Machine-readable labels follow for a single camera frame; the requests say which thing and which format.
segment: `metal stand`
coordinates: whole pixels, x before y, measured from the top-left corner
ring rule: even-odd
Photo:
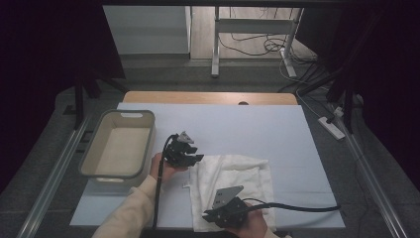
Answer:
[[[219,7],[215,7],[214,47],[211,65],[212,77],[219,76],[219,34],[237,33],[288,35],[288,40],[280,52],[289,77],[295,78],[296,72],[291,64],[289,54],[301,15],[302,9],[299,8],[293,20],[224,19],[219,17]]]
[[[101,89],[94,78],[99,77],[101,80],[117,88],[124,94],[130,91],[127,87],[116,82],[112,78],[101,75],[99,72],[91,70],[79,70],[76,73],[74,79],[74,100],[76,109],[76,122],[74,124],[74,130],[77,130],[81,121],[84,118],[83,110],[83,88],[86,90],[87,95],[90,98],[99,98],[101,95]]]

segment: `black curtain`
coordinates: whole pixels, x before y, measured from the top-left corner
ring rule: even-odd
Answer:
[[[418,91],[419,3],[389,1],[351,65],[355,93],[364,99],[364,119],[420,189]],[[367,23],[367,9],[305,9],[296,39],[337,69]]]
[[[74,85],[76,73],[125,76],[99,1],[2,1],[0,42],[3,190],[47,125],[55,97]]]

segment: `gray floor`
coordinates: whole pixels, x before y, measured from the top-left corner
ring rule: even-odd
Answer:
[[[220,76],[215,79],[210,76],[209,60],[189,60],[170,56],[148,59],[122,57],[122,60],[127,79],[118,79],[118,81],[131,90],[277,92],[290,83],[290,80],[279,73],[277,61],[222,60]],[[297,74],[303,75],[307,67],[308,64],[296,64]],[[115,88],[102,81],[98,83],[103,91],[101,97],[85,98],[86,105],[94,105],[86,107],[93,112],[87,131],[93,130],[103,111],[116,108],[123,99],[123,94]],[[289,91],[292,91],[292,88],[284,90],[284,92]],[[317,89],[309,94],[312,98],[305,96],[303,100],[315,112],[327,116],[329,112],[319,103],[326,104],[323,96],[325,93],[326,90]],[[71,108],[73,104],[72,88],[57,96],[51,121],[21,169],[1,194],[0,237],[16,237],[21,229],[71,133],[74,115],[71,112],[68,113],[68,106]],[[342,216],[347,228],[293,230],[290,231],[293,237],[392,237],[380,210],[372,200],[357,170],[347,144],[336,141],[319,125],[318,117],[303,104],[302,107],[332,190],[337,201],[343,206]],[[420,237],[418,190],[395,159],[365,126],[360,107],[354,109],[353,116],[355,134],[409,237]],[[90,237],[94,232],[95,228],[68,226],[72,212],[87,182],[77,170],[85,146],[86,142],[79,143],[35,237]],[[145,237],[151,235],[151,232],[144,234]],[[158,235],[161,237],[229,237],[223,232],[194,234],[190,231],[161,231]]]

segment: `towel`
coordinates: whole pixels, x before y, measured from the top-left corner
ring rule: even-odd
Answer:
[[[237,195],[240,199],[255,198],[264,202],[274,201],[271,172],[268,160],[241,155],[205,156],[190,168],[190,196],[192,203],[193,229],[196,232],[220,231],[222,228],[202,218],[207,209],[212,209],[216,190],[242,185]],[[255,205],[257,201],[246,200]],[[263,209],[267,226],[275,230],[273,209]]]

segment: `power strip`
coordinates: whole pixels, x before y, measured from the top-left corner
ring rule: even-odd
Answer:
[[[340,141],[343,140],[346,136],[343,134],[343,132],[340,131],[340,129],[338,129],[336,127],[336,125],[334,125],[333,123],[327,123],[327,118],[326,117],[321,117],[318,119],[318,122],[325,128],[327,129],[328,132],[330,132],[331,135],[333,135],[334,138],[336,138],[336,140]]]

